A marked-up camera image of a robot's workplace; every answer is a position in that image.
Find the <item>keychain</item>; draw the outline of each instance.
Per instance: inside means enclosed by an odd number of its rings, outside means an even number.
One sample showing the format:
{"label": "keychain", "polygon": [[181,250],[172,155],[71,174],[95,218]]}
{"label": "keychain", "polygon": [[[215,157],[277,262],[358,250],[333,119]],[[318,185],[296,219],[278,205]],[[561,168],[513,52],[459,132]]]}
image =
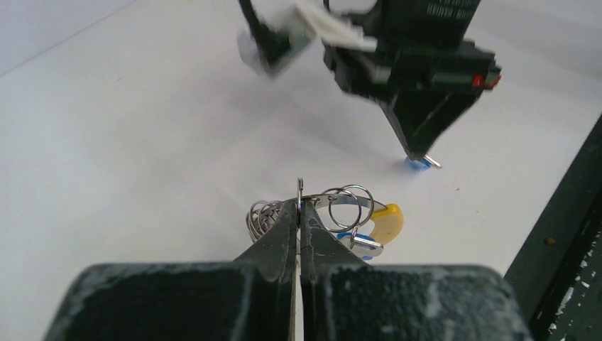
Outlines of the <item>keychain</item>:
{"label": "keychain", "polygon": [[[309,200],[319,210],[328,207],[330,219],[339,228],[325,227],[335,238],[351,250],[357,257],[367,261],[383,253],[384,246],[394,240],[403,228],[403,214],[396,204],[384,205],[372,197],[372,194],[360,185],[346,185],[340,188],[330,188],[317,195],[302,195],[303,180],[298,179],[297,198],[286,201],[258,201],[255,202],[246,215],[246,225],[251,240],[256,242],[276,222],[282,204],[290,200],[301,203]],[[361,197],[351,189],[364,191],[368,197]],[[355,205],[358,214],[352,224],[340,223],[332,214],[333,205]],[[362,207],[368,208],[368,214],[360,221]],[[358,228],[364,226],[368,221],[374,223],[370,234],[359,234]]]}

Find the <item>white table surface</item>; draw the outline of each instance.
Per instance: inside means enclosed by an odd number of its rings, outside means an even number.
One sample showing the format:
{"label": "white table surface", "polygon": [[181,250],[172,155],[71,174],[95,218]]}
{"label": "white table surface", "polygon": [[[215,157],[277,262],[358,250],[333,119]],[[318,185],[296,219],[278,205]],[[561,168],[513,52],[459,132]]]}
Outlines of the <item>white table surface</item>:
{"label": "white table surface", "polygon": [[139,0],[0,77],[0,340],[39,340],[91,264],[233,259],[248,206],[297,177],[401,206],[375,264],[504,273],[602,109],[602,23],[576,21],[594,6],[485,1],[467,36],[503,79],[420,174],[319,44],[276,82],[248,70],[235,1]]}

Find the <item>white backdrop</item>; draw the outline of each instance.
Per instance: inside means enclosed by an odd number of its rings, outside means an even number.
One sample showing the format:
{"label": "white backdrop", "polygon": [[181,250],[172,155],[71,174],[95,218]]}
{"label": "white backdrop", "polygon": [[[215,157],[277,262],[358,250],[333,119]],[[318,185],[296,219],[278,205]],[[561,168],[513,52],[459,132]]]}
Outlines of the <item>white backdrop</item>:
{"label": "white backdrop", "polygon": [[134,0],[0,0],[0,75]]}
{"label": "white backdrop", "polygon": [[306,193],[359,183],[399,204],[404,230],[373,263],[504,273],[602,109],[600,5],[577,2],[483,2],[468,37],[502,82],[423,174],[319,45],[277,82],[248,70],[236,1],[138,0],[5,74],[0,340],[39,340],[90,264],[233,259],[248,206],[294,196],[300,176]]}

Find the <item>metal pin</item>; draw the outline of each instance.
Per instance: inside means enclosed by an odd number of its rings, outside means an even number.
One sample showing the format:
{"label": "metal pin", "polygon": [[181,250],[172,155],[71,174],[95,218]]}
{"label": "metal pin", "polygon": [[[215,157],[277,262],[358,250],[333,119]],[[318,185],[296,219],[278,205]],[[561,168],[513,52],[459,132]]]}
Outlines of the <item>metal pin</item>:
{"label": "metal pin", "polygon": [[436,162],[435,160],[433,160],[430,156],[425,155],[424,160],[429,163],[431,166],[440,169],[443,168],[443,166],[441,166],[441,163]]}

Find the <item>blue object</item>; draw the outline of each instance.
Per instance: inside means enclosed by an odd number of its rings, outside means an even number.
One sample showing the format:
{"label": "blue object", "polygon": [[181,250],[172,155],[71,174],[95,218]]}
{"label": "blue object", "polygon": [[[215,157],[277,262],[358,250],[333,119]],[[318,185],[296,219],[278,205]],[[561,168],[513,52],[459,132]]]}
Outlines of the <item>blue object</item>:
{"label": "blue object", "polygon": [[405,162],[407,162],[412,168],[421,171],[431,168],[431,164],[428,163],[426,160],[413,161],[409,157],[406,157]]}
{"label": "blue object", "polygon": [[[347,237],[347,236],[351,236],[351,232],[339,233],[339,234],[336,235],[336,238],[337,239],[343,239],[344,237]],[[366,236],[365,234],[359,234],[358,233],[358,234],[356,234],[356,237],[364,238],[364,239],[367,239],[367,240],[370,240],[370,241],[374,242],[374,238],[372,238],[370,236]],[[363,261],[369,261],[372,258],[374,258],[374,257],[372,257],[372,256],[363,256],[363,257],[361,257],[361,259]]]}

